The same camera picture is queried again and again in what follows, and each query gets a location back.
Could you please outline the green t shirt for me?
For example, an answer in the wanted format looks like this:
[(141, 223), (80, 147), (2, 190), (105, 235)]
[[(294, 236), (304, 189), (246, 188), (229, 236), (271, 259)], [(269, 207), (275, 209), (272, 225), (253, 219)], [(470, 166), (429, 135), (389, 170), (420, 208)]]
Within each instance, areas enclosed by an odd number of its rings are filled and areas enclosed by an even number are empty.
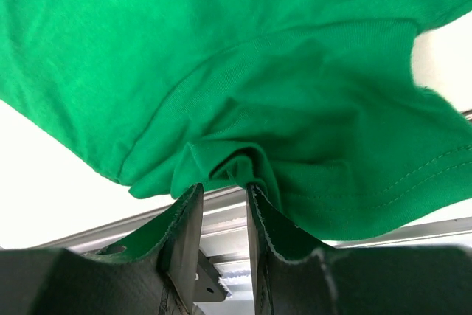
[(412, 76), (471, 0), (1, 0), (1, 98), (135, 198), (260, 185), (323, 240), (471, 196), (471, 125)]

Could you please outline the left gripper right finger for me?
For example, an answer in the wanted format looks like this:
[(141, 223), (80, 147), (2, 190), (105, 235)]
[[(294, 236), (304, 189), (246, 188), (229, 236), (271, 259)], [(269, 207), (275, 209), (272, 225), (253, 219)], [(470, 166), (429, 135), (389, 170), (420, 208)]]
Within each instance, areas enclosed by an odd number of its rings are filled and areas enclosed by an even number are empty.
[(262, 188), (246, 185), (247, 230), (256, 314), (331, 314), (332, 247), (286, 218)]

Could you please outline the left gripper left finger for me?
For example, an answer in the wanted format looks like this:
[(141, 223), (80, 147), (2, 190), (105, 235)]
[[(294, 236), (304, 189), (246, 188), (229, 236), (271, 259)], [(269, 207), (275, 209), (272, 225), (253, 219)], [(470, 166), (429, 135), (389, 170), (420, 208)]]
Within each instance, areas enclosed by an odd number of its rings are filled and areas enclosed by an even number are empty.
[(85, 314), (190, 314), (203, 197), (202, 185), (194, 184), (145, 225), (86, 254), (100, 280)]

